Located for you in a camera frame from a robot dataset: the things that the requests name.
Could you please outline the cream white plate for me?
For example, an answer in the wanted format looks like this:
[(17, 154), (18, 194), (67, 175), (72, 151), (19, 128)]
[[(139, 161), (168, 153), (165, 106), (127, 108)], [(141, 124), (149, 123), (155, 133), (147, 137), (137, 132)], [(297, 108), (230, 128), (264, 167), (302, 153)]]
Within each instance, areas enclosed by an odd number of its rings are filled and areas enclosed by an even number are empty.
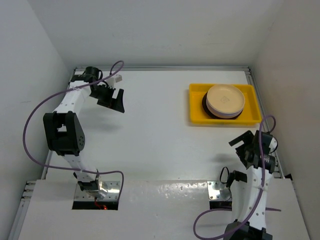
[(210, 106), (210, 105), (206, 105), (208, 110), (211, 111), (213, 114), (218, 114), (218, 115), (222, 115), (222, 116), (237, 116), (237, 115), (240, 115), (244, 109), (241, 109), (239, 111), (236, 111), (236, 112), (223, 112), (223, 111), (220, 111), (220, 110), (217, 110), (215, 109), (214, 107)]

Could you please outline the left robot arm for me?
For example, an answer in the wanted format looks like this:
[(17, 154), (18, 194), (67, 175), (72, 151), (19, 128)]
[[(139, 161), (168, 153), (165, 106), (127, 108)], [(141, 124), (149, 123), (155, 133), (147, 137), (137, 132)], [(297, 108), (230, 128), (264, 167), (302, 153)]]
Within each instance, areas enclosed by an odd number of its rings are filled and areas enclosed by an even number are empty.
[(122, 76), (115, 74), (104, 80), (103, 72), (93, 66), (86, 67), (83, 74), (74, 75), (68, 92), (52, 113), (45, 113), (43, 124), (48, 148), (63, 157), (73, 170), (81, 191), (102, 200), (108, 194), (107, 185), (101, 180), (99, 171), (80, 156), (85, 148), (86, 138), (79, 114), (87, 98), (97, 99), (97, 104), (124, 113), (124, 90), (119, 89), (116, 97), (115, 84)]

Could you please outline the purple plate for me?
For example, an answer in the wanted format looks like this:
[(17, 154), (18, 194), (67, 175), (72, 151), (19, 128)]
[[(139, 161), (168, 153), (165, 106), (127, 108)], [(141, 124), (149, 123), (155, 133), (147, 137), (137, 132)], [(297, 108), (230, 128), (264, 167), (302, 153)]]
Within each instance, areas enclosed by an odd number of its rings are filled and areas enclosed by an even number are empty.
[(217, 119), (236, 119), (239, 115), (242, 114), (243, 111), (238, 111), (238, 112), (233, 112), (233, 113), (225, 113), (225, 112), (220, 112), (220, 111), (214, 111), (211, 112), (209, 111), (209, 115), (212, 118), (217, 118)]

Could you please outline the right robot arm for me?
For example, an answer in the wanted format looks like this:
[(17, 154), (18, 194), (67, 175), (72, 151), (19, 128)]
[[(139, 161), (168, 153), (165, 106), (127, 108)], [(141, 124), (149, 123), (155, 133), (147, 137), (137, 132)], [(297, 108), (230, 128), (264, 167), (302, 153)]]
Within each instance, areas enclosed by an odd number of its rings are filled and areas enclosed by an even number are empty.
[(231, 213), (233, 222), (225, 232), (237, 230), (223, 237), (224, 240), (271, 240), (267, 233), (266, 203), (270, 180), (276, 167), (276, 159), (271, 155), (277, 148), (275, 137), (261, 133), (263, 160), (260, 159), (259, 131), (250, 130), (229, 142), (246, 168), (245, 172), (234, 170), (228, 175), (226, 187), (231, 192)]

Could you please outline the steel plate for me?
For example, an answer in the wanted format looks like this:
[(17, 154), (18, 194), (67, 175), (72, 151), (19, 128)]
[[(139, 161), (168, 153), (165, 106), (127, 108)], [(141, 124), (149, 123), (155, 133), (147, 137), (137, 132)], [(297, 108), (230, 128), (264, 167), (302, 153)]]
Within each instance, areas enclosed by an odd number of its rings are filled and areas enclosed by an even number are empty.
[(205, 112), (210, 118), (212, 118), (212, 119), (235, 120), (235, 119), (237, 119), (237, 118), (242, 114), (242, 112), (243, 112), (243, 111), (240, 111), (237, 115), (230, 115), (230, 116), (223, 116), (223, 117), (220, 117), (220, 116), (218, 116), (218, 115), (213, 114), (213, 113), (209, 110), (209, 108), (207, 107), (207, 92), (206, 92), (205, 95), (203, 96), (201, 104), (202, 104), (202, 108), (203, 108), (204, 112)]

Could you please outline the orange plate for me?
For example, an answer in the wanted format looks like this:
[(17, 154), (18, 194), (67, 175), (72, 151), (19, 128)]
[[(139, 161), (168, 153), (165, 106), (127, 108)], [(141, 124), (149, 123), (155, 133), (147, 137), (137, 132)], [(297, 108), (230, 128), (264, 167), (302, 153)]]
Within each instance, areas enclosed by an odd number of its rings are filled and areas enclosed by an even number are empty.
[(244, 94), (237, 87), (230, 84), (216, 84), (207, 91), (206, 95), (208, 106), (224, 114), (242, 111), (245, 102)]

